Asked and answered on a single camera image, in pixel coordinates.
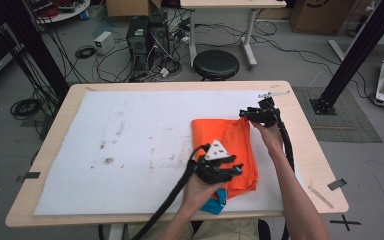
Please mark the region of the black computer tower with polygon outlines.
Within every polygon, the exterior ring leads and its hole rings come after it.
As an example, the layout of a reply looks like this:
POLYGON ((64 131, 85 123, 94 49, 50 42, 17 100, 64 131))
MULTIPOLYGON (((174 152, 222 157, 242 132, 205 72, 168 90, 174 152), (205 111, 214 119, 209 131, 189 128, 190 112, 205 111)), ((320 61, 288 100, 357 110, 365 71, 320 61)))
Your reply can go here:
POLYGON ((150 33, 154 45, 153 63, 156 63, 158 59, 169 55, 168 31, 166 26, 153 26, 150 33))
POLYGON ((149 17, 134 16, 130 22, 126 40, 134 70, 148 70, 149 54, 149 17))

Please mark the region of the person's right hand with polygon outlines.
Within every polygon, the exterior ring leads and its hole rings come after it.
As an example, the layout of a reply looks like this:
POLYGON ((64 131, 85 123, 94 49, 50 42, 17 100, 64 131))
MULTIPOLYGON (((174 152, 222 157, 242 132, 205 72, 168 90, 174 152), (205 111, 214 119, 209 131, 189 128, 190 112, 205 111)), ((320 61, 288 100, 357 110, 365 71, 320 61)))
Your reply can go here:
POLYGON ((252 125, 260 132, 263 142, 266 145, 271 157, 283 152, 283 140, 276 125, 267 127, 256 122, 252 122, 252 125))

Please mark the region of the black metal stand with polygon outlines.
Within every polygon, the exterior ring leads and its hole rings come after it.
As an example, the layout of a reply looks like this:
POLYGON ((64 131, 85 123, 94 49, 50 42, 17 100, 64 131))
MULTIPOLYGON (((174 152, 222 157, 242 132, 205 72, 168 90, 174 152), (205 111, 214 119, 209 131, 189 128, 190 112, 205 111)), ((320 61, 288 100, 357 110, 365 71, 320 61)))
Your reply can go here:
POLYGON ((69 85, 59 70, 41 34, 36 29, 34 19, 25 7, 23 0, 0 0, 0 9, 9 21, 16 37, 24 44, 36 65, 47 79, 56 98, 62 102, 69 85))
POLYGON ((384 0, 381 0, 353 40, 344 60, 318 99, 311 99, 317 115, 334 115, 334 104, 384 35, 384 0))

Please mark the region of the large cardboard box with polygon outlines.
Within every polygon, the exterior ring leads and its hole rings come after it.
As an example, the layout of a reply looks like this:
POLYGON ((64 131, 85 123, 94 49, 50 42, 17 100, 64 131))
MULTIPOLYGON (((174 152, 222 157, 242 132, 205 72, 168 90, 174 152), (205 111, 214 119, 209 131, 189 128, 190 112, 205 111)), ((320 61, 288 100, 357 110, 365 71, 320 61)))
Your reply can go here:
POLYGON ((336 35, 356 0, 296 0, 289 22, 295 33, 336 35))

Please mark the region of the black tape strip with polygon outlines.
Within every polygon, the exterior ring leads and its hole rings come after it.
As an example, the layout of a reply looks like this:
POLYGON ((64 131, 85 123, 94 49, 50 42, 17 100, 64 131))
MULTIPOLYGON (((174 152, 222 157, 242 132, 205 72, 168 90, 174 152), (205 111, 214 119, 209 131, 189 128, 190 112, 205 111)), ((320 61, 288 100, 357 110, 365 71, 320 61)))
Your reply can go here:
POLYGON ((38 179, 41 172, 26 172, 24 175, 19 175, 16 182, 24 183, 26 179, 38 179))

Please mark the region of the white mat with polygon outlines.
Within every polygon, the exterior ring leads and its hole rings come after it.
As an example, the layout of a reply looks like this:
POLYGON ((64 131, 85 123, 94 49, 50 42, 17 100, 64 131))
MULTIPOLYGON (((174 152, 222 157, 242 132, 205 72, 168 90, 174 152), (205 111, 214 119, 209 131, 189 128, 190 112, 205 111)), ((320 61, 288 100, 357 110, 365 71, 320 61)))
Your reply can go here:
POLYGON ((237 119, 262 90, 90 91, 63 139, 37 216, 152 214, 185 171, 194 119, 237 119))

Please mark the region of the grey tape strip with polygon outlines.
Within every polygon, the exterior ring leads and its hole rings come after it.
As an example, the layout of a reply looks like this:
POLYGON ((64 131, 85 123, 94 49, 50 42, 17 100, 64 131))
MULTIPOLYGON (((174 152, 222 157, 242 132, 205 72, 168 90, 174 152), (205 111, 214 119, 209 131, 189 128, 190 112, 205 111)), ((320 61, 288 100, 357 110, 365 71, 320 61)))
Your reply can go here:
POLYGON ((341 188, 343 186, 345 186, 347 184, 347 182, 341 178, 341 179, 338 179, 330 184, 328 184, 328 188, 331 190, 331 191, 334 191, 338 188, 341 188))

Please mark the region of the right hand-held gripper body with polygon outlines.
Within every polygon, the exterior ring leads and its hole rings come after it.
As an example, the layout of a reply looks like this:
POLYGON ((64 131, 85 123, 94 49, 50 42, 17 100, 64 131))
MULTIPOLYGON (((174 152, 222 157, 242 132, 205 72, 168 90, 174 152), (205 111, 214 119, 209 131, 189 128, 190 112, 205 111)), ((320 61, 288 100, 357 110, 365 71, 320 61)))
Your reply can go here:
POLYGON ((286 95, 286 92, 268 92, 259 95, 260 101, 258 102, 258 105, 260 107, 260 114, 262 115, 261 123, 267 128, 273 127, 275 124, 277 124, 280 128, 285 127, 285 124, 280 116, 280 109, 275 107, 275 102, 273 100, 274 96, 281 95, 286 95))

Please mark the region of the black chair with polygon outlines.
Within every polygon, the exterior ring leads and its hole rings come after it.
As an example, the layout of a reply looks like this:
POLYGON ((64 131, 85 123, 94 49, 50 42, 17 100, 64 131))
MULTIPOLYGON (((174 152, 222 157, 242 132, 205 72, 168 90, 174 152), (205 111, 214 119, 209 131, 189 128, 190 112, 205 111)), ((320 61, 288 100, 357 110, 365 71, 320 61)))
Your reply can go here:
POLYGON ((259 240, 271 240, 270 227, 266 221, 258 220, 259 240))

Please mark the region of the orange polo shirt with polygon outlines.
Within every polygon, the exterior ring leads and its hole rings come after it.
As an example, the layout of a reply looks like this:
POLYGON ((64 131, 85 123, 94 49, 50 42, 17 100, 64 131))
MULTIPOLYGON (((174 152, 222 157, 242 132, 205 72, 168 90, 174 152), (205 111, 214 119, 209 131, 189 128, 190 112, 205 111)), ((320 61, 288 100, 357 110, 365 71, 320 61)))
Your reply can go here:
POLYGON ((250 124, 244 118, 229 119, 195 119, 191 122, 193 144, 199 147, 218 139, 225 149, 236 155, 232 163, 222 164, 221 169, 232 168, 242 164, 243 173, 233 176, 224 183, 210 199, 201 207, 202 211, 218 215, 226 205, 226 201, 238 195, 255 191, 259 180, 258 168, 250 141, 250 124))

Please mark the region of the thin wooden stick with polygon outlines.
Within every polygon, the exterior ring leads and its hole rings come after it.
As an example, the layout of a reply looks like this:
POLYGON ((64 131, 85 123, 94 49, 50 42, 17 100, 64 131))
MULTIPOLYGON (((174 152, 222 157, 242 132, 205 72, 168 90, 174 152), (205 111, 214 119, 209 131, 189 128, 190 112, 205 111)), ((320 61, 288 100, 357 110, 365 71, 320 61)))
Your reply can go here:
POLYGON ((313 192, 321 201, 323 201, 330 209, 334 209, 334 205, 313 186, 308 186, 308 189, 313 192))

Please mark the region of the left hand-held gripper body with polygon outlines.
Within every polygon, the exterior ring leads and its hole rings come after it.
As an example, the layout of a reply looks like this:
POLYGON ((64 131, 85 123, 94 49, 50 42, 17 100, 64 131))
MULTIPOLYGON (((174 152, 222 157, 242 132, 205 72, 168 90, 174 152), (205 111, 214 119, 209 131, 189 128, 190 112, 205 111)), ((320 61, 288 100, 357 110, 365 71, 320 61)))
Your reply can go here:
POLYGON ((231 181, 233 176, 226 176, 222 173, 219 160, 231 156, 222 143, 215 139, 211 144, 203 146, 204 154, 197 160, 196 175, 205 183, 217 184, 231 181))

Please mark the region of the person's left hand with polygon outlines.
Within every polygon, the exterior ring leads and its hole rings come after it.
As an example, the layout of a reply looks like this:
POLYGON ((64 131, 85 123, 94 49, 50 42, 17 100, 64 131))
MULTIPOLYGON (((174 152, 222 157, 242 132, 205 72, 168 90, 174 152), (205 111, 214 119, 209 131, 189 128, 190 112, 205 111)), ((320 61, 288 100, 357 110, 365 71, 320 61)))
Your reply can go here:
POLYGON ((208 184, 193 174, 184 187, 184 194, 179 209, 186 216, 191 217, 224 183, 208 184))

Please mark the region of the white desk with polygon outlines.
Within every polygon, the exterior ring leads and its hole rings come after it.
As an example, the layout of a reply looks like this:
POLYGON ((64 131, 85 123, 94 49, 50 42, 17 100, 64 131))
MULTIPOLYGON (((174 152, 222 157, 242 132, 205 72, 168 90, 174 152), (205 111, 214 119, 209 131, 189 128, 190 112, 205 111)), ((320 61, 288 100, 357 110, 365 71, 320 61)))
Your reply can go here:
POLYGON ((195 24, 196 24, 196 9, 247 9, 247 29, 245 36, 240 38, 241 46, 243 47, 247 60, 248 67, 257 66, 257 60, 250 46, 250 39, 254 27, 254 21, 258 9, 273 9, 283 8, 286 6, 285 0, 179 0, 180 6, 183 9, 188 9, 190 13, 190 36, 189 36, 189 55, 190 65, 193 65, 194 59, 197 56, 196 41, 195 41, 195 24))

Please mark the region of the grey floor mat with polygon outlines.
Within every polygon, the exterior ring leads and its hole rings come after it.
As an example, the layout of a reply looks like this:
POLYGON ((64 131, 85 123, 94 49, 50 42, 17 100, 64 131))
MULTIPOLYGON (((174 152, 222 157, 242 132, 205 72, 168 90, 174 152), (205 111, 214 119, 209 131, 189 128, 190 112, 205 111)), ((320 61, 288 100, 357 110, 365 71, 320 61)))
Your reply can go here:
POLYGON ((333 115, 317 115, 311 100, 317 100, 323 87, 294 87, 293 91, 318 141, 381 143, 366 114, 345 89, 334 105, 333 115))

